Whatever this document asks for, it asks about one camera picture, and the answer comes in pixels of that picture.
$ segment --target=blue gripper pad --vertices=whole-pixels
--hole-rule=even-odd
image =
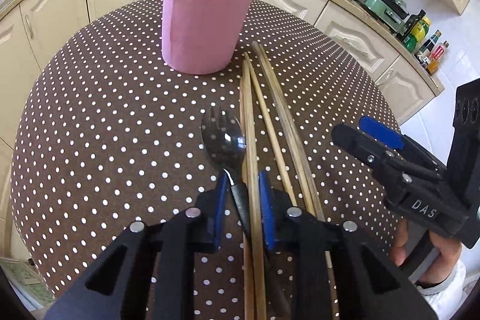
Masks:
[[[225,174],[225,172],[222,173],[220,178],[217,179],[217,186],[215,188],[218,192],[214,220],[214,242],[216,248],[218,248],[218,246],[220,245],[220,239],[222,237],[225,201],[227,200],[227,191],[229,189],[229,184],[229,177],[227,176],[227,174]]]
[[[260,207],[262,210],[263,239],[268,250],[275,248],[275,216],[273,213],[271,191],[272,186],[266,171],[258,177],[260,184]]]
[[[365,132],[374,139],[384,143],[392,150],[402,150],[404,147],[402,135],[387,128],[385,125],[380,124],[373,118],[368,116],[362,117],[358,123],[358,126],[362,132]]]

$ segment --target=brown tablecloth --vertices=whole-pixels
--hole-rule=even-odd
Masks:
[[[238,115],[244,51],[253,58],[303,207],[252,40],[265,45],[281,82],[328,221],[354,220],[387,250],[397,218],[383,206],[382,187],[330,138],[335,124],[356,125],[364,115],[398,130],[353,57],[308,23],[254,0],[231,64],[215,75],[184,75],[162,60],[161,18],[162,0],[143,0],[94,21],[63,46],[28,98],[13,156],[13,213],[51,292],[64,292],[133,220],[168,220],[213,188],[217,171],[203,151],[200,121],[210,106]],[[254,112],[259,168],[281,188],[259,107]],[[225,215],[220,251],[196,258],[201,319],[244,316],[242,230],[230,200]],[[290,295],[291,258],[276,260]]]

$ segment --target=bottle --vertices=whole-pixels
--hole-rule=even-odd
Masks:
[[[433,50],[435,44],[437,43],[441,35],[441,31],[436,31],[435,34],[431,36],[427,41],[425,41],[420,47],[420,49],[415,52],[415,57],[423,66],[423,68],[427,67],[428,64],[426,64],[426,60],[428,59],[428,55]]]
[[[413,27],[410,34],[415,36],[417,43],[420,43],[427,36],[430,25],[431,21],[427,16],[425,16]]]
[[[433,75],[434,72],[438,69],[440,59],[442,58],[443,54],[449,46],[450,44],[448,43],[448,41],[445,41],[443,44],[437,46],[435,50],[430,54],[430,56],[428,56],[430,64],[428,64],[427,72],[430,75]]]
[[[417,39],[413,34],[409,34],[404,40],[403,40],[403,46],[410,52],[412,53],[415,50],[415,47],[417,46]]]
[[[411,15],[408,20],[405,22],[405,31],[403,34],[397,34],[397,38],[400,41],[403,41],[410,34],[410,31],[415,26],[415,24],[420,21],[425,16],[425,11],[420,10],[417,15]]]
[[[404,39],[403,46],[407,48],[409,52],[413,52],[417,44],[427,35],[430,25],[430,20],[427,16],[424,16],[420,21],[417,22],[417,24],[410,31],[410,34]]]

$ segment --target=green appliance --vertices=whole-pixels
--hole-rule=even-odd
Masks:
[[[356,0],[369,14],[390,27],[392,33],[403,35],[405,19],[409,16],[403,0]]]

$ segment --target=white sleeve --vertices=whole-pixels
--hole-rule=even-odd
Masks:
[[[457,311],[462,299],[465,274],[465,265],[459,260],[448,278],[440,285],[428,289],[417,286],[418,291],[436,312],[439,320],[448,320]]]

